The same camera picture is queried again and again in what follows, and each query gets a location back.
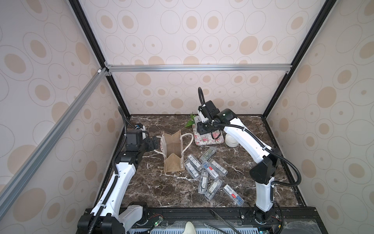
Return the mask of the clear compass case red blue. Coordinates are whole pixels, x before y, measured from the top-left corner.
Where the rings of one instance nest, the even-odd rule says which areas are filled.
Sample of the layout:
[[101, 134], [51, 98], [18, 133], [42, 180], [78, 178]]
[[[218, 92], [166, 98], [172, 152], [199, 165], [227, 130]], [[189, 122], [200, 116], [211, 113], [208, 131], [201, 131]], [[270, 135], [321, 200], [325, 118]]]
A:
[[213, 179], [217, 179], [219, 178], [219, 174], [217, 173], [217, 171], [213, 168], [212, 164], [208, 161], [205, 161], [204, 163], [202, 163], [202, 166], [203, 168], [208, 172], [208, 174], [213, 178]]

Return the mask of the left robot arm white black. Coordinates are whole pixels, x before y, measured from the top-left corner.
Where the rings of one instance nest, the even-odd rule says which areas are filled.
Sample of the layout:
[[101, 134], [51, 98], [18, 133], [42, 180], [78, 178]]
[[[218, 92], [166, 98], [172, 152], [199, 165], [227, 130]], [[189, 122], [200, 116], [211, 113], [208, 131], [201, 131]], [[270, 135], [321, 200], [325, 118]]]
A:
[[124, 127], [120, 150], [112, 159], [114, 170], [105, 191], [95, 207], [81, 216], [79, 234], [126, 234], [136, 223], [148, 223], [148, 206], [145, 202], [133, 202], [121, 211], [122, 200], [128, 185], [135, 175], [143, 156], [159, 149], [159, 140], [150, 136], [143, 124], [131, 129]]

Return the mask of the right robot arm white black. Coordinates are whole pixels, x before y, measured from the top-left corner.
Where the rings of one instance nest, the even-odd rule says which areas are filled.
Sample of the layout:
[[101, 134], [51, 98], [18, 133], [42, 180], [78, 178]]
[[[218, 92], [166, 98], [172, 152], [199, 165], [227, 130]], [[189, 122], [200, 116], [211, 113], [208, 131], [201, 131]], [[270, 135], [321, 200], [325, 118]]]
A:
[[[250, 169], [250, 176], [256, 183], [256, 203], [254, 217], [259, 224], [265, 224], [274, 213], [273, 190], [275, 185], [296, 187], [302, 182], [302, 176], [297, 167], [280, 155], [278, 149], [273, 149], [252, 133], [230, 109], [219, 111], [206, 104], [199, 106], [198, 133], [212, 133], [216, 130], [226, 132], [233, 137], [253, 158], [256, 166]], [[285, 183], [275, 180], [275, 173], [280, 161], [288, 164], [296, 173], [297, 180]]]

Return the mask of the clear compass case bottom slanted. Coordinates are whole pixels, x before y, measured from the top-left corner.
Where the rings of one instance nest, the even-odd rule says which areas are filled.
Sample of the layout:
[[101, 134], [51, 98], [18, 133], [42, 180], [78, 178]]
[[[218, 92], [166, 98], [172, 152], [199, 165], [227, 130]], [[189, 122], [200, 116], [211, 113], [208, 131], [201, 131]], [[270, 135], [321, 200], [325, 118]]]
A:
[[215, 179], [211, 185], [208, 187], [207, 191], [205, 192], [205, 198], [207, 200], [212, 200], [213, 197], [216, 195], [216, 193], [218, 192], [218, 190], [220, 189], [221, 185], [222, 185], [222, 181], [220, 179]]

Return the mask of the white vegetable with green leaves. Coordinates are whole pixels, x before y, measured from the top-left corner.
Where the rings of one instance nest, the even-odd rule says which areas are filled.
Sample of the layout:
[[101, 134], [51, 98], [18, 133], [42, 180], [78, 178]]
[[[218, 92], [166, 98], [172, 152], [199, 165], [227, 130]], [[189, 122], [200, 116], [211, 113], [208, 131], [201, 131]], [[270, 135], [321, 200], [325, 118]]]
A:
[[196, 117], [197, 117], [197, 115], [190, 114], [190, 119], [189, 119], [188, 122], [185, 124], [185, 128], [192, 127], [192, 126], [195, 124], [195, 118], [196, 118]]

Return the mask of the floral square plate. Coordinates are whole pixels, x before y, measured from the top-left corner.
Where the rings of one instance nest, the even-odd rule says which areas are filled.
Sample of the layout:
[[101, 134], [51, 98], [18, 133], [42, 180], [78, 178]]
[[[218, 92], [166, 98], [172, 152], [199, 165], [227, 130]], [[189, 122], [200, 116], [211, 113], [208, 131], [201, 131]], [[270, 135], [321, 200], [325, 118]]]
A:
[[224, 143], [224, 137], [220, 131], [213, 132], [213, 136], [211, 133], [207, 133], [201, 135], [197, 132], [196, 128], [193, 128], [194, 140], [197, 146], [206, 146], [206, 145], [213, 145], [213, 144], [221, 144]]

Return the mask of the white ceramic cup front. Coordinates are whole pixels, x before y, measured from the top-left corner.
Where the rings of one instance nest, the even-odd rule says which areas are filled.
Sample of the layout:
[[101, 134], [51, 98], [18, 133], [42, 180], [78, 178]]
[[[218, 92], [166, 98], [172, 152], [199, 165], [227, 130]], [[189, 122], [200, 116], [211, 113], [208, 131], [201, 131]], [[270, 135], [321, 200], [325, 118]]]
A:
[[226, 136], [225, 136], [225, 144], [228, 147], [234, 148], [234, 147], [237, 147], [239, 145], [239, 142], [234, 137], [232, 137], [231, 135], [226, 134]]

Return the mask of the aluminium rail back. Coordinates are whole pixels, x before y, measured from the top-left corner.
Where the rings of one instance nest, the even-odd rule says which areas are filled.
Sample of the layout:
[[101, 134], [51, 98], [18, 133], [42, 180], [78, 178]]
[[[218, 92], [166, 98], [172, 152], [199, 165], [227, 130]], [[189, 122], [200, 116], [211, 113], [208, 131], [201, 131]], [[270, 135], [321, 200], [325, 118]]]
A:
[[289, 71], [291, 64], [109, 65], [109, 72]]

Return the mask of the aluminium rail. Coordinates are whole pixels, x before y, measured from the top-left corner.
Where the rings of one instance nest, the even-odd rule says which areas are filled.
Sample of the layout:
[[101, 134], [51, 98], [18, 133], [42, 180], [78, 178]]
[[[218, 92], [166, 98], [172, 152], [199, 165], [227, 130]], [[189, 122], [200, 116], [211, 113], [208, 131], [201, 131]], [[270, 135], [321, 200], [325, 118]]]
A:
[[66, 131], [67, 127], [69, 127], [102, 79], [105, 78], [107, 71], [107, 68], [102, 67], [100, 72], [93, 76], [82, 92], [67, 108], [55, 126], [45, 136], [43, 141], [36, 147], [27, 161], [12, 177], [4, 191], [1, 193], [1, 218], [4, 218], [22, 190], [44, 162], [57, 141], [61, 138], [62, 134]]
[[291, 64], [109, 65], [109, 72], [289, 71]]

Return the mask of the black base frame front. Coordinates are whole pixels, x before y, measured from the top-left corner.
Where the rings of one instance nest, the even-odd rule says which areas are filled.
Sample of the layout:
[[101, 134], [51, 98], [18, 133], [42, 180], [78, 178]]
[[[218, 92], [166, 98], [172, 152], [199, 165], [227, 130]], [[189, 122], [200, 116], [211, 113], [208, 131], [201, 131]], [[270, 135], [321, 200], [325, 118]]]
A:
[[182, 234], [190, 222], [198, 234], [326, 234], [314, 207], [276, 208], [259, 224], [251, 208], [148, 208], [131, 205], [120, 215], [95, 217], [87, 209], [78, 222], [79, 234]]

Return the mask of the aluminium rail left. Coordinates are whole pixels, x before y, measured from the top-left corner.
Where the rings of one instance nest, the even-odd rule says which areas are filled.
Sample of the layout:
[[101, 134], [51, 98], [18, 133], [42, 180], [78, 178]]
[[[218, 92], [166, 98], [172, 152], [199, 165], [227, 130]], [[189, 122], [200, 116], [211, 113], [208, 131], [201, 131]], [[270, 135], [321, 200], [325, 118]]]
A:
[[55, 126], [45, 136], [43, 141], [36, 147], [27, 161], [12, 177], [4, 191], [1, 193], [1, 218], [4, 218], [22, 190], [44, 162], [57, 141], [61, 138], [62, 134], [66, 131], [67, 127], [69, 127], [102, 79], [105, 78], [107, 71], [107, 68], [102, 67], [100, 72], [93, 76], [82, 92], [67, 108]]

